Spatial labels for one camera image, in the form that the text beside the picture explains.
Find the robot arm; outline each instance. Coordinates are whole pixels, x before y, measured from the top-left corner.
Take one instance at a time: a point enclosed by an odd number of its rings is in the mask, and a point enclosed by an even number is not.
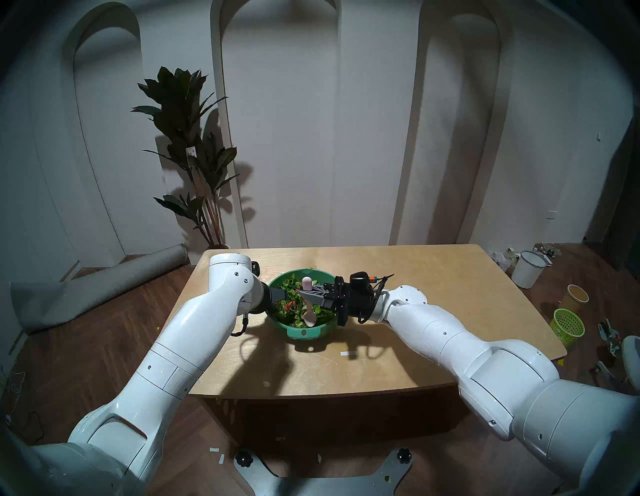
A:
[[[123,494],[143,493],[162,458],[173,414],[224,345],[236,317],[262,312],[276,300],[257,272],[247,256],[212,257],[208,292],[181,306],[121,393],[85,416],[69,436],[66,446],[83,447],[84,455],[93,448],[109,455]],[[40,455],[55,464],[59,451]]]
[[[336,278],[323,306],[342,310],[343,321],[366,316],[389,325],[414,352],[451,373],[462,400],[496,436],[515,437],[572,486],[587,483],[613,433],[628,431],[637,397],[560,380],[554,364],[529,343],[483,341],[446,310],[428,305],[418,289],[374,293],[368,281],[365,273],[349,283]]]
[[[428,305],[413,287],[384,293],[378,306],[376,320],[449,371],[464,402],[504,441],[513,438],[513,418],[529,392],[559,379],[554,365],[530,344],[478,339],[446,310]]]

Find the white trash bin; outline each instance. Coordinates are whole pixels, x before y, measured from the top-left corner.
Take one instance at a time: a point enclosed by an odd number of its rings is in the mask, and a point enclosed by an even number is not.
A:
[[[538,276],[547,266],[547,261],[542,254],[537,252],[522,252],[520,260],[513,270],[511,280],[523,289],[529,289],[534,285]]]

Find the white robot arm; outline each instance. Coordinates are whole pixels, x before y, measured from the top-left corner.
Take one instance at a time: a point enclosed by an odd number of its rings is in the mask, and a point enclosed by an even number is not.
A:
[[[80,420],[68,443],[23,450],[27,463],[44,469],[48,485],[64,494],[142,494],[162,458],[173,414],[236,317],[261,311],[271,298],[249,257],[212,257],[208,292],[178,310],[121,393]]]
[[[500,439],[515,437],[573,487],[586,484],[612,433],[627,430],[637,411],[637,397],[560,380],[526,342],[478,339],[416,288],[384,292],[372,319],[448,370],[462,400]]]

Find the green bowl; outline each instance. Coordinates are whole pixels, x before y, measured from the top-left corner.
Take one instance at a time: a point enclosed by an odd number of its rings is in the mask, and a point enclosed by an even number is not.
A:
[[[269,283],[269,287],[280,287],[280,284],[285,279],[291,277],[293,274],[296,275],[296,278],[299,281],[302,281],[303,277],[309,276],[314,281],[317,281],[318,284],[333,284],[335,281],[335,277],[331,274],[317,270],[317,269],[296,269],[291,270],[289,272],[285,272],[276,277],[273,281]],[[267,317],[273,322],[273,324],[281,329],[283,332],[287,334],[291,339],[317,339],[322,336],[326,336],[333,329],[335,329],[338,323],[338,317],[334,317],[332,320],[328,321],[326,324],[322,324],[319,326],[309,327],[307,329],[300,329],[297,327],[290,327],[286,324],[283,324],[278,320],[276,316],[273,316],[267,311]]]

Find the wooden table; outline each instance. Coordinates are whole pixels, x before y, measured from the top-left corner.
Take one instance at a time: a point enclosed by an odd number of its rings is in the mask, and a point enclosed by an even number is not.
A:
[[[169,319],[185,301],[207,290],[209,259],[224,251],[228,250],[202,255]],[[231,251],[256,260],[260,279],[267,283],[280,273],[307,267],[345,279],[357,271],[394,273],[387,289],[415,286],[430,304],[454,314],[480,339],[522,339],[551,360],[566,354],[544,318],[478,245]],[[240,328],[238,317],[236,331]],[[342,355],[345,351],[355,354]],[[261,314],[250,316],[245,335],[226,341],[190,394],[209,399],[205,403],[210,411],[233,435],[238,400],[326,398],[453,385],[450,374],[406,347],[384,324],[350,319],[321,340],[295,341],[283,337]],[[239,435],[236,431],[233,437],[237,440]]]

